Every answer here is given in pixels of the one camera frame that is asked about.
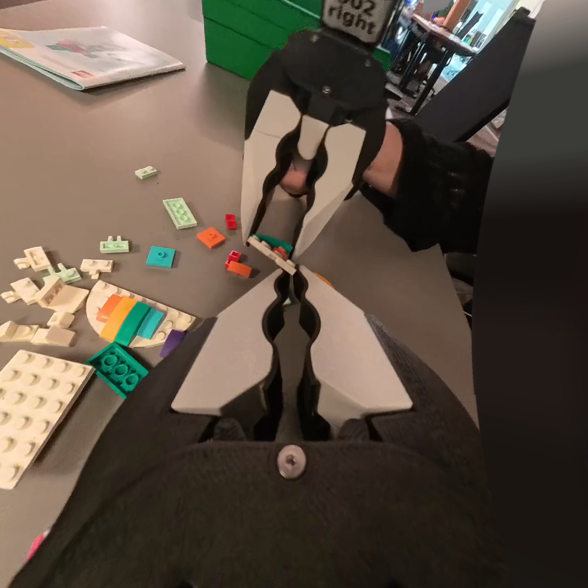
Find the pile of small white pieces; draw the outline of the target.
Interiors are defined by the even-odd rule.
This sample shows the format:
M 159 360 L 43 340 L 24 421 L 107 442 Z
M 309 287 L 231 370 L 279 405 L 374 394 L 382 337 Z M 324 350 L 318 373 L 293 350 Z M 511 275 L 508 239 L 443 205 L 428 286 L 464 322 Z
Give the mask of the pile of small white pieces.
M 52 266 L 45 250 L 38 246 L 24 250 L 24 257 L 15 259 L 15 266 L 18 269 L 30 269 L 34 272 L 47 271 Z M 23 278 L 11 283 L 11 290 L 1 293 L 1 298 L 6 303 L 18 301 L 26 305 L 38 305 L 33 301 L 33 297 L 41 289 L 30 278 Z M 1 342 L 26 342 L 37 346 L 55 346 L 68 348 L 72 346 L 75 338 L 75 332 L 70 329 L 75 314 L 65 312 L 51 311 L 51 317 L 45 327 L 39 325 L 20 325 L 14 321 L 6 321 L 1 325 Z

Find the person's right hand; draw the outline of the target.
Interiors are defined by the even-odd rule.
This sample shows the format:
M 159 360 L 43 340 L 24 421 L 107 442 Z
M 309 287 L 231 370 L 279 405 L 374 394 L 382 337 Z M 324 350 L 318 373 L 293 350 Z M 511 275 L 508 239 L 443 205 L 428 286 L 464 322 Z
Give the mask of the person's right hand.
M 309 193 L 319 178 L 319 162 L 305 159 L 298 152 L 292 155 L 290 165 L 279 186 L 290 196 L 298 198 Z

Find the small purple lego piece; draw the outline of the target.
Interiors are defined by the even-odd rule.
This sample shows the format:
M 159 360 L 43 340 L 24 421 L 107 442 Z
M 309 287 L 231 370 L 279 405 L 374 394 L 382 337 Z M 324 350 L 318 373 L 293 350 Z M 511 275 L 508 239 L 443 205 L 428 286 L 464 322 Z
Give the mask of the small purple lego piece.
M 162 349 L 160 350 L 159 357 L 168 357 L 184 340 L 187 335 L 186 331 L 172 329 L 168 334 L 165 342 L 163 343 Z

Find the long teal lego plate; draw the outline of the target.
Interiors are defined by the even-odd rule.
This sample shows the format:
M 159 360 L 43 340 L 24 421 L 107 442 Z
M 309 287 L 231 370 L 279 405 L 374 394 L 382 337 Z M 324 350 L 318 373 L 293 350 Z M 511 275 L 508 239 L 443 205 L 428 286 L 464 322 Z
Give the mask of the long teal lego plate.
M 90 357 L 85 365 L 92 367 L 97 377 L 122 399 L 126 399 L 149 373 L 142 363 L 114 342 Z

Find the white and pink lego piece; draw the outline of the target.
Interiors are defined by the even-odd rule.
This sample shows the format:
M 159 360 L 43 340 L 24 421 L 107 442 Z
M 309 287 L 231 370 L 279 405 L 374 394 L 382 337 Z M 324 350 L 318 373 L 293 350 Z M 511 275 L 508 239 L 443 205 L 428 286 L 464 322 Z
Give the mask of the white and pink lego piece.
M 33 542 L 31 543 L 31 545 L 29 547 L 28 553 L 26 555 L 25 563 L 30 561 L 30 559 L 33 557 L 33 555 L 39 549 L 40 545 L 45 540 L 45 538 L 48 536 L 49 532 L 50 532 L 50 528 L 44 530 L 42 533 L 37 535 L 37 537 L 34 538 Z

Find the green plastic bin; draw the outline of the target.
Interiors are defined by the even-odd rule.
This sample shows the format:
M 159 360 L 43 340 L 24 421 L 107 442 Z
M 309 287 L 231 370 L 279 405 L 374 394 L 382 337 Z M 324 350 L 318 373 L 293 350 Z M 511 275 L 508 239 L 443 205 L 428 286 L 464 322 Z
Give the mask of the green plastic bin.
M 383 92 L 395 1 L 203 1 L 208 62 L 248 80 L 270 63 L 304 88 Z

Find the person's right forearm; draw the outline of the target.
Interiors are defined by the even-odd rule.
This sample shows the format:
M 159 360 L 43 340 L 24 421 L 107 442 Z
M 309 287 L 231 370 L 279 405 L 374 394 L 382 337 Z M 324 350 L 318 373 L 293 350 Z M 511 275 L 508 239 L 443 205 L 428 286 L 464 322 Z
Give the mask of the person's right forearm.
M 361 194 L 412 252 L 476 254 L 494 157 L 468 142 L 444 143 L 410 119 L 386 123 Z

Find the white lego slope piece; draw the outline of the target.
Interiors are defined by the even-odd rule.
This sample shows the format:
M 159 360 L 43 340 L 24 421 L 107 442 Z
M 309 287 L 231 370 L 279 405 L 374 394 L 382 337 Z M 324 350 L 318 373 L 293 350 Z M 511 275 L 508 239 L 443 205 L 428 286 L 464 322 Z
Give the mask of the white lego slope piece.
M 83 307 L 89 293 L 88 289 L 65 284 L 60 277 L 53 276 L 36 293 L 33 301 L 54 312 L 74 314 Z

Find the rainbow lego plate assembly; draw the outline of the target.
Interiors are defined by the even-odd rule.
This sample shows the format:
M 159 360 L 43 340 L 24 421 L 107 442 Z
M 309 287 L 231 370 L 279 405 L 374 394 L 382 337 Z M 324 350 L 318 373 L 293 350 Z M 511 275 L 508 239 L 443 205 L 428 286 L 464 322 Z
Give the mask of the rainbow lego plate assembly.
M 186 332 L 196 317 L 98 281 L 86 299 L 86 316 L 99 337 L 124 347 L 162 346 L 172 332 Z
M 246 244 L 253 247 L 270 261 L 273 261 L 277 267 L 288 273 L 290 276 L 296 274 L 298 268 L 290 259 L 288 259 L 288 255 L 286 254 L 286 257 L 284 258 L 283 254 L 278 252 L 277 249 L 273 249 L 267 241 L 261 240 L 257 236 L 252 235 L 248 237 Z

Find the large white lego brick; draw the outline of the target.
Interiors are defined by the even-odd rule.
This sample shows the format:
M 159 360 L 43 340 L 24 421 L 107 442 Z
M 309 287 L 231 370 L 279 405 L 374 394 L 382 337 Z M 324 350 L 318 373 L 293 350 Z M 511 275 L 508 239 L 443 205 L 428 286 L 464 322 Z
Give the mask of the large white lego brick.
M 1 369 L 1 489 L 13 489 L 39 456 L 95 370 L 19 350 Z

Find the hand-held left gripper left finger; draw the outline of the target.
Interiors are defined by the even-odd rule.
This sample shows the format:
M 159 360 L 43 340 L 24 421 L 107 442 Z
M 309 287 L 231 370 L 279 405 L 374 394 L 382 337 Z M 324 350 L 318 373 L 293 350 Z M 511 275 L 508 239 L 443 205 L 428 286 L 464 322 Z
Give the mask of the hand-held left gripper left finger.
M 178 413 L 231 417 L 244 430 L 276 430 L 282 375 L 275 337 L 283 328 L 283 271 L 218 314 L 171 403 Z

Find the lego instruction booklet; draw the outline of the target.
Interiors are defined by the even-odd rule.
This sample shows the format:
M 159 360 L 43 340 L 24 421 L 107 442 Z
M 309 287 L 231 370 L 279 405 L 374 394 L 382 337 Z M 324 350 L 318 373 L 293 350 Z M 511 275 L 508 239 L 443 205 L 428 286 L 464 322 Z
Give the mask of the lego instruction booklet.
M 106 26 L 1 28 L 1 54 L 76 91 L 185 70 L 180 60 Z

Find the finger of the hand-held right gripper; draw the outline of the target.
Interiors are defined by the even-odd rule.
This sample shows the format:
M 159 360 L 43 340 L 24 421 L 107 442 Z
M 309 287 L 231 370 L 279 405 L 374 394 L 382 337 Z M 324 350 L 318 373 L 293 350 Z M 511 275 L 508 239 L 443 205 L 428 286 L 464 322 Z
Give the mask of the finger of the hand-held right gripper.
M 289 164 L 280 162 L 279 147 L 296 135 L 302 115 L 293 99 L 271 89 L 245 140 L 241 186 L 241 234 L 247 241 L 257 232 L 275 188 Z
M 293 246 L 293 261 L 315 241 L 353 187 L 353 177 L 366 132 L 351 123 L 330 128 L 325 137 L 327 164 L 307 197 Z

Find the large mint lego plate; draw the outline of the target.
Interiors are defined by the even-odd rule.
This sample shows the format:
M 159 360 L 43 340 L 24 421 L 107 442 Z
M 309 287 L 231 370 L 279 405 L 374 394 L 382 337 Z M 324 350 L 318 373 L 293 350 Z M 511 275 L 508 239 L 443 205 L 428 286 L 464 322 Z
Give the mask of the large mint lego plate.
M 198 226 L 196 218 L 183 198 L 164 199 L 162 203 L 177 230 Z

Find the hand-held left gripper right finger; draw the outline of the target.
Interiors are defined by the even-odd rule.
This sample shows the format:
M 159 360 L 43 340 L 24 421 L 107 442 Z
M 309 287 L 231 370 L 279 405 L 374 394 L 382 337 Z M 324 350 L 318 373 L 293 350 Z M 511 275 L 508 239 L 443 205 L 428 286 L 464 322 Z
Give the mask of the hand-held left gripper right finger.
M 336 435 L 350 420 L 407 412 L 413 401 L 362 309 L 312 271 L 294 275 L 308 336 L 297 391 L 304 435 Z

